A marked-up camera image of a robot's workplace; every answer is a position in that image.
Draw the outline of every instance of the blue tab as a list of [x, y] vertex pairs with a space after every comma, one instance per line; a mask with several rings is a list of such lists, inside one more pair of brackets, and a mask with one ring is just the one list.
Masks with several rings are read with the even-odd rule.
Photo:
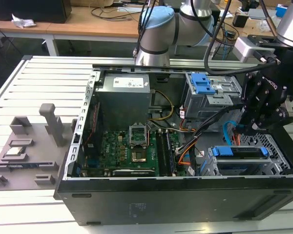
[[211, 86], [211, 81], [205, 75], [205, 73], [192, 73], [191, 81], [195, 87], [197, 94], [211, 94], [213, 95], [216, 91]]
[[205, 167], [206, 164], [207, 164], [207, 161], [205, 160], [204, 163], [203, 163], [203, 165], [201, 166], [200, 173], [203, 171], [203, 169], [204, 169], [204, 167]]
[[262, 151], [264, 156], [266, 156], [266, 157], [269, 156], [268, 150], [265, 147], [260, 147], [260, 150]]
[[233, 156], [230, 146], [216, 146], [220, 156]]
[[213, 152], [213, 156], [217, 157], [219, 155], [216, 148], [212, 148], [211, 151]]

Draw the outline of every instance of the wooden desk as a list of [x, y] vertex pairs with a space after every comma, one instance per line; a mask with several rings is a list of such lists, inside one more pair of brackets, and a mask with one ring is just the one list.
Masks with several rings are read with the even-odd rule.
[[[224, 0], [221, 0], [219, 6], [217, 6], [217, 7], [219, 9], [222, 9], [222, 8], [225, 8], [226, 5], [227, 5], [227, 3]], [[229, 11], [230, 11], [230, 13], [233, 14], [233, 17], [232, 18], [226, 18], [225, 19], [226, 23], [228, 23], [231, 26], [233, 26], [232, 21], [233, 21], [233, 18], [234, 18], [234, 13], [238, 11], [237, 9], [240, 6], [242, 6], [241, 2], [239, 2], [238, 0], [232, 0], [230, 8], [229, 8]], [[257, 19], [248, 19], [248, 21], [246, 22], [244, 28], [238, 28], [238, 27], [235, 27], [235, 28], [238, 30], [238, 32], [239, 32], [241, 37], [245, 37], [245, 36], [247, 36], [249, 34], [272, 36], [272, 33], [270, 31], [269, 32], [261, 32], [259, 30], [258, 26], [257, 26], [258, 22], [259, 22], [259, 20], [257, 20]]]
[[23, 32], [23, 33], [41, 33], [46, 34], [47, 28], [50, 26], [51, 23], [44, 23], [44, 22], [36, 22], [37, 26], [35, 27], [27, 27], [27, 28], [18, 28], [16, 27], [11, 21], [0, 21], [0, 30], [3, 32]]
[[[230, 12], [236, 12], [241, 5], [238, 0], [232, 0]], [[225, 7], [224, 0], [221, 1], [220, 7]], [[109, 14], [103, 13], [102, 16], [112, 17], [125, 15], [126, 12], [113, 11]], [[132, 17], [139, 19], [139, 14]], [[226, 19], [225, 22], [232, 25], [233, 18]], [[70, 17], [65, 24], [37, 22], [36, 27], [18, 28], [10, 21], [0, 21], [0, 29], [7, 37], [15, 38], [37, 38], [46, 41], [50, 55], [58, 56], [58, 49], [55, 43], [56, 39], [66, 40], [87, 40], [87, 41], [117, 41], [117, 42], [136, 42], [138, 37], [138, 22], [135, 20], [127, 21], [106, 21], [93, 16], [88, 7], [72, 7]], [[248, 19], [244, 28], [236, 28], [240, 36], [248, 34], [272, 35], [271, 32], [261, 33], [257, 29], [257, 20]]]
[[[105, 9], [110, 12], [116, 8]], [[103, 13], [103, 17], [114, 17], [128, 14], [127, 12], [113, 11], [109, 14]], [[132, 17], [139, 20], [140, 14], [133, 14]], [[88, 7], [73, 7], [70, 17], [65, 24], [52, 23], [48, 29], [49, 34], [83, 35], [83, 36], [105, 36], [105, 37], [138, 37], [138, 22], [130, 16], [126, 21], [107, 21], [91, 14]]]

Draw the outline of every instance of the desk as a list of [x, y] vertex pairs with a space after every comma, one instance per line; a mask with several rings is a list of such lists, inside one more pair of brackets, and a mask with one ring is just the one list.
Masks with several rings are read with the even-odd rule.
[[[22, 60], [0, 89], [0, 152], [12, 132], [9, 124], [15, 115], [26, 115], [32, 123], [45, 123], [39, 114], [42, 103], [55, 103], [62, 122], [70, 123], [78, 116], [74, 110], [83, 103], [92, 64], [112, 62], [134, 64], [132, 58], [34, 56]], [[203, 69], [202, 60], [171, 59], [170, 63]], [[211, 61], [209, 65], [224, 69], [254, 66], [236, 61]], [[293, 124], [287, 127], [293, 134]], [[0, 234], [293, 233], [293, 202], [262, 221], [80, 227], [64, 203], [53, 199], [53, 193], [54, 190], [0, 191]]]
[[[224, 1], [224, 0], [221, 0], [220, 4], [217, 6], [219, 9], [223, 9], [225, 8], [227, 5], [227, 3]], [[230, 5], [230, 8], [229, 8], [229, 11], [230, 13], [234, 14], [235, 12], [237, 12], [238, 8], [242, 6], [241, 2], [239, 2], [238, 0], [233, 0], [231, 2], [231, 5]], [[231, 26], [232, 25], [232, 21], [233, 21], [233, 18], [234, 18], [234, 15], [232, 18], [226, 18], [225, 19], [225, 22], [230, 24]], [[269, 32], [261, 32], [257, 26], [257, 23], [259, 22], [259, 20], [257, 19], [248, 19], [248, 21], [246, 22], [245, 24], [245, 27], [244, 28], [238, 28], [236, 27], [236, 29], [238, 30], [239, 34], [241, 37], [245, 37], [249, 34], [255, 34], [255, 35], [263, 35], [263, 36], [272, 36], [272, 33], [269, 31]]]
[[[238, 0], [233, 0], [230, 6], [230, 12], [234, 13], [240, 6]], [[115, 16], [120, 13], [114, 11], [108, 16]], [[132, 15], [136, 20], [139, 14]], [[231, 25], [232, 18], [226, 19]], [[255, 27], [255, 20], [248, 19], [245, 28], [237, 28], [241, 36], [248, 34], [261, 34], [270, 36], [271, 33], [261, 33]], [[138, 22], [127, 20], [121, 22], [106, 21], [91, 15], [88, 7], [72, 7], [72, 12], [66, 23], [44, 23], [38, 22], [36, 27], [18, 28], [12, 22], [0, 21], [0, 29], [7, 37], [15, 38], [37, 38], [46, 41], [51, 56], [58, 56], [59, 52], [55, 43], [56, 39], [66, 40], [87, 40], [87, 41], [118, 41], [118, 42], [136, 42], [138, 38]]]

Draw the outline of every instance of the black computer case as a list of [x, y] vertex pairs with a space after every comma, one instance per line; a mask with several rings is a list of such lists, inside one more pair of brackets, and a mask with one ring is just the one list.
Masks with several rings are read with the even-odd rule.
[[72, 11], [70, 0], [0, 0], [0, 20], [18, 18], [65, 23]]

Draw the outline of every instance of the blue object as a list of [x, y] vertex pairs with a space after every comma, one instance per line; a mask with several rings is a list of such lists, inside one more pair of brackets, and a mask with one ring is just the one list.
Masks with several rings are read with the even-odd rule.
[[268, 150], [265, 147], [260, 147], [260, 150], [262, 151], [264, 156], [266, 156], [266, 157], [269, 156]]
[[[208, 27], [208, 30], [211, 33], [213, 32], [213, 26], [214, 26], [214, 17], [211, 17], [210, 25]], [[205, 45], [205, 43], [207, 43], [208, 41], [209, 41], [209, 35], [205, 33], [204, 37], [200, 40], [200, 42], [194, 46]]]
[[236, 125], [237, 125], [236, 122], [230, 120], [230, 121], [225, 122], [225, 124], [223, 126], [224, 137], [225, 137], [226, 142], [227, 142], [228, 145], [232, 145], [231, 140], [230, 140], [230, 138], [228, 136], [228, 133], [227, 133], [227, 125], [230, 124], [230, 123], [233, 124], [234, 127], [236, 127]]
[[218, 150], [219, 156], [233, 156], [230, 146], [217, 146], [215, 148]]
[[[151, 10], [146, 10], [142, 13], [142, 25], [144, 23], [144, 19], [147, 20]], [[167, 6], [155, 6], [153, 8], [152, 14], [147, 22], [146, 29], [149, 28], [157, 28], [162, 26], [163, 24], [169, 22], [175, 15], [174, 9]]]
[[278, 4], [276, 7], [277, 12], [275, 13], [275, 15], [277, 17], [283, 17], [284, 14], [287, 12], [288, 7], [282, 4]]
[[213, 152], [213, 156], [215, 157], [219, 156], [219, 153], [216, 148], [212, 148], [211, 151]]
[[192, 73], [191, 81], [195, 87], [196, 94], [215, 94], [216, 91], [211, 86], [211, 81], [205, 73]]
[[207, 164], [207, 161], [205, 160], [204, 163], [203, 163], [203, 165], [201, 166], [200, 173], [203, 171], [203, 169], [204, 169], [204, 167], [205, 167], [206, 164]]

